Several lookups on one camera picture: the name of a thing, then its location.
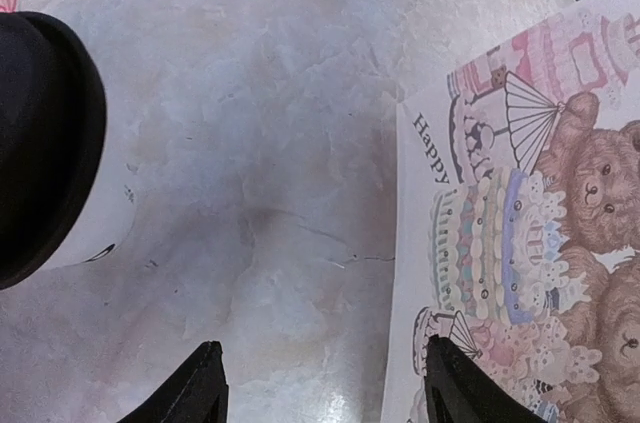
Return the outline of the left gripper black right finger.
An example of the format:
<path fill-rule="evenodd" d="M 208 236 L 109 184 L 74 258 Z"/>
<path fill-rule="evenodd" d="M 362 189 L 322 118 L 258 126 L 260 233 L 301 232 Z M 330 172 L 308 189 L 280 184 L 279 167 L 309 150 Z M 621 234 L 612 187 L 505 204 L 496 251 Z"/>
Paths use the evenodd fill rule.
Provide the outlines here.
<path fill-rule="evenodd" d="M 446 337 L 429 338 L 424 386 L 430 422 L 543 421 L 504 392 Z"/>

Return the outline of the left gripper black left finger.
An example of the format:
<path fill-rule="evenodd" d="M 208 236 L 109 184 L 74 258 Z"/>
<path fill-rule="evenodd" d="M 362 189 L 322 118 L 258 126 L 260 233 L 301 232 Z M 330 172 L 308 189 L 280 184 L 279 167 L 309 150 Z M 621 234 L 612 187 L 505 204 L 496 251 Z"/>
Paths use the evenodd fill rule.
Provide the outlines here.
<path fill-rule="evenodd" d="M 121 423 L 225 423 L 229 386 L 222 346 L 205 341 L 139 407 Z"/>

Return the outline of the white paper takeout bag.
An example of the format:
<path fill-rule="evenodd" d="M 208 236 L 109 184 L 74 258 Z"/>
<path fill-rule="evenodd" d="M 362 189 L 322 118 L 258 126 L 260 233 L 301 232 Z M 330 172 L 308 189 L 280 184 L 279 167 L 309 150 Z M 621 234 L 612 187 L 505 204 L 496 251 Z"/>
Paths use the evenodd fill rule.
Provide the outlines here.
<path fill-rule="evenodd" d="M 639 418 L 639 0 L 579 0 L 396 114 L 385 422 Z"/>

